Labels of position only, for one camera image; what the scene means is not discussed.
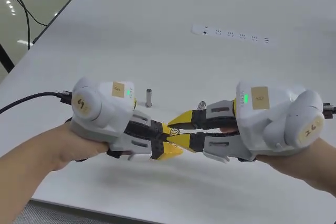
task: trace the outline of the green led light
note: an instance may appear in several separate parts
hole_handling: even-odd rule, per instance
[[[248,94],[244,94],[244,103],[248,102]]]

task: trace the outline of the left hand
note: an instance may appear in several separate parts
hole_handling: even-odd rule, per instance
[[[70,123],[65,123],[35,137],[42,141],[53,155],[53,170],[61,170],[71,161],[91,158],[109,149],[107,143],[83,139],[69,127]]]

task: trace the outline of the floor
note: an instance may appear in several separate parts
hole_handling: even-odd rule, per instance
[[[41,23],[49,23],[68,0],[23,0],[28,10]],[[44,29],[30,19],[31,39]],[[21,6],[16,1],[0,0],[0,43],[17,64],[27,51],[27,23]],[[0,64],[0,82],[7,75]]]

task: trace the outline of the electrical outlet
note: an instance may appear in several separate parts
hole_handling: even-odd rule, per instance
[[[223,30],[220,28],[214,28],[208,26],[193,25],[191,32],[197,35],[205,35],[222,39],[236,39],[260,45],[270,45],[273,43],[273,41],[271,43],[269,37],[255,35],[253,33],[249,34],[245,32],[236,32],[233,30]]]

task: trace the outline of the ceiling light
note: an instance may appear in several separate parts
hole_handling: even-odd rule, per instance
[[[18,40],[17,42],[20,43],[20,44],[24,44],[24,45],[28,46],[28,42],[25,41],[25,40]]]

